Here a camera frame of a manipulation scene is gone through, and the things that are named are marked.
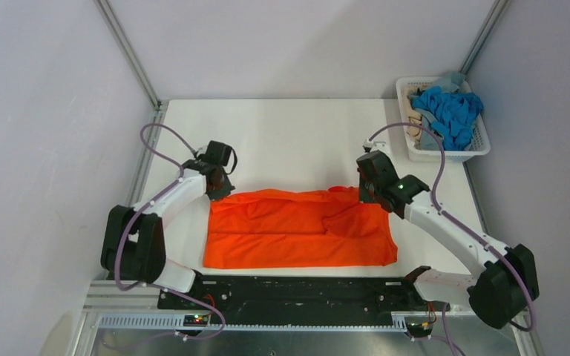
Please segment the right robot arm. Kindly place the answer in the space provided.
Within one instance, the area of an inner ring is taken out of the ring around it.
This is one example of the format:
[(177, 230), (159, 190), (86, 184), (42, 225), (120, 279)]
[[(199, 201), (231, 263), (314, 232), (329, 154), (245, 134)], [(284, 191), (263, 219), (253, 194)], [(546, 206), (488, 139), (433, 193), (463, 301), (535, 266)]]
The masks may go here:
[(467, 274), (437, 271), (422, 266), (407, 278), (401, 292), (410, 309), (430, 301), (470, 309), (486, 325), (501, 329), (528, 311), (535, 321), (534, 301), (540, 295), (531, 250), (513, 248), (476, 232), (444, 209), (434, 192), (414, 175), (399, 177), (389, 156), (368, 151), (356, 160), (360, 200), (380, 205), (386, 212), (422, 229), (455, 256)]

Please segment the orange t shirt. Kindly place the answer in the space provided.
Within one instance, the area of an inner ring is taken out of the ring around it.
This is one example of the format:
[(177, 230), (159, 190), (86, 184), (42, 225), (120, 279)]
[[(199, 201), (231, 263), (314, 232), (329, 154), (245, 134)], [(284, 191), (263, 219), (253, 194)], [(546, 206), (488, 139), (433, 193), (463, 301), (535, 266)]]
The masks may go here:
[(387, 266), (388, 213), (356, 187), (233, 194), (210, 205), (203, 265), (217, 269)]

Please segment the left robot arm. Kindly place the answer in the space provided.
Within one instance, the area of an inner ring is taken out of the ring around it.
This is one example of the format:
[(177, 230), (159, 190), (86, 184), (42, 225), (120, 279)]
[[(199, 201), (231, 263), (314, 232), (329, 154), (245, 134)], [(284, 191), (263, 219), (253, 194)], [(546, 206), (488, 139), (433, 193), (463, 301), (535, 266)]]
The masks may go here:
[(187, 309), (197, 308), (204, 288), (198, 272), (171, 259), (175, 247), (166, 229), (179, 217), (189, 217), (197, 202), (221, 200), (232, 193), (227, 165), (236, 166), (234, 148), (211, 141), (179, 166), (177, 177), (161, 192), (131, 206), (117, 205), (108, 215), (100, 262), (118, 288), (157, 286), (176, 291)]

